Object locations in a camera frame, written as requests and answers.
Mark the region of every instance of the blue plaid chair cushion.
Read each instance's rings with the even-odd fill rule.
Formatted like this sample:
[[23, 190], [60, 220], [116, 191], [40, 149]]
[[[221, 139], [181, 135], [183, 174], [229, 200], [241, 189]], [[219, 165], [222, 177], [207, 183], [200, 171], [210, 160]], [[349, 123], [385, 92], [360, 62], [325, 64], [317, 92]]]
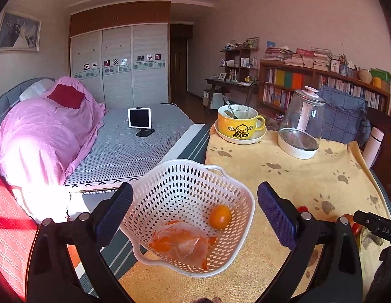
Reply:
[[367, 142], [371, 125], [366, 117], [367, 102], [361, 97], [322, 86], [319, 96], [325, 101], [322, 138], [342, 143]]

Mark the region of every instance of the clear plastic bag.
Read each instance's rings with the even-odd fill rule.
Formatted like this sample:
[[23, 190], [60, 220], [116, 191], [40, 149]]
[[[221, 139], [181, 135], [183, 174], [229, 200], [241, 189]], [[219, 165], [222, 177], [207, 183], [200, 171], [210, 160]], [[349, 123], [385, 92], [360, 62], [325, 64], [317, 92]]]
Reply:
[[170, 259], [207, 270], [208, 250], [216, 237], [184, 221], [171, 221], [158, 229], [148, 246]]

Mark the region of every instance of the white kettle base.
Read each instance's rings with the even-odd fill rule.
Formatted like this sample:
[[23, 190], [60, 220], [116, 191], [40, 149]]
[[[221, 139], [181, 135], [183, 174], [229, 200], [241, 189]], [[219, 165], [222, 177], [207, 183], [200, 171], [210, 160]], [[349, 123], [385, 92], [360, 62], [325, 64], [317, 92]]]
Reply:
[[287, 143], [281, 138], [280, 134], [278, 135], [278, 145], [284, 152], [286, 152], [292, 157], [299, 158], [300, 160], [308, 160], [309, 158], [312, 158], [313, 155], [317, 152], [317, 149], [303, 150], [291, 146], [289, 143]]

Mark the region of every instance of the white pillow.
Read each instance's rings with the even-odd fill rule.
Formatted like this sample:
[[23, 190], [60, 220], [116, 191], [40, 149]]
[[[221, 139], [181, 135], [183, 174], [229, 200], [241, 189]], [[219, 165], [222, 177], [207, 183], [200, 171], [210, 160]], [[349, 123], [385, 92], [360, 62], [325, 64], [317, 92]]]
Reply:
[[37, 98], [55, 85], [50, 79], [42, 79], [30, 85], [19, 97], [20, 101]]

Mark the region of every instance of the spoon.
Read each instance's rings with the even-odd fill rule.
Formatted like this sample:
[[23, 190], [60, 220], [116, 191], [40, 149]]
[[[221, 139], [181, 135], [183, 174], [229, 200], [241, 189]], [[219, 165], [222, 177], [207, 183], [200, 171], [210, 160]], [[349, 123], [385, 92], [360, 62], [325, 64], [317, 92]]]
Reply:
[[235, 114], [231, 113], [230, 111], [225, 111], [225, 114], [227, 114], [229, 117], [232, 117], [232, 118], [237, 119], [237, 117], [235, 116]]
[[228, 98], [227, 98], [225, 95], [222, 95], [222, 98], [223, 98], [223, 101], [225, 101], [225, 103], [228, 105], [229, 109], [232, 111], [233, 118], [238, 119], [238, 118], [236, 117], [236, 115], [235, 115], [235, 113], [234, 113], [232, 107], [231, 107], [231, 103], [229, 102]]

